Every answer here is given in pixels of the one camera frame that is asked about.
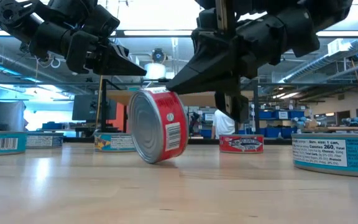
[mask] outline red can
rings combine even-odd
[[[263,135],[225,134],[219,136],[219,150],[244,154],[258,154],[264,151]]]
[[[135,148],[150,164],[177,157],[188,141],[188,119],[176,93],[165,87],[136,91],[129,102]]]

